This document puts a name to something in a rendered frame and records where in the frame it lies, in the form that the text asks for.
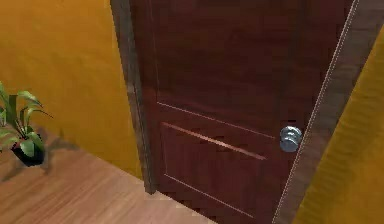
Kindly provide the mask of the round silver door knob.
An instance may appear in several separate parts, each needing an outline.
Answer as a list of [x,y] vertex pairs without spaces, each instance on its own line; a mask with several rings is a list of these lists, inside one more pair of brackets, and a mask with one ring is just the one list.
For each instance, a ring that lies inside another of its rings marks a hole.
[[286,126],[280,131],[280,148],[284,152],[296,152],[302,140],[302,132],[294,126]]

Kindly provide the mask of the dark red wooden room door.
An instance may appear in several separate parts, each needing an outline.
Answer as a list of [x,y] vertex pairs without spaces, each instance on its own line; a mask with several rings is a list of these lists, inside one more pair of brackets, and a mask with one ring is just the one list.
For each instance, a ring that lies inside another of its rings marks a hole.
[[130,0],[157,189],[272,224],[353,0]]

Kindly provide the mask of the green house plant black pot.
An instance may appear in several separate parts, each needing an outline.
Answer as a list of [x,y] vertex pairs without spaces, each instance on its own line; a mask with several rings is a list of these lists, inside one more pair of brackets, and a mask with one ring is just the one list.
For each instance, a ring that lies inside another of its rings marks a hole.
[[50,116],[31,92],[8,94],[0,81],[0,153],[9,149],[27,167],[45,160],[42,137],[30,124],[34,112]]

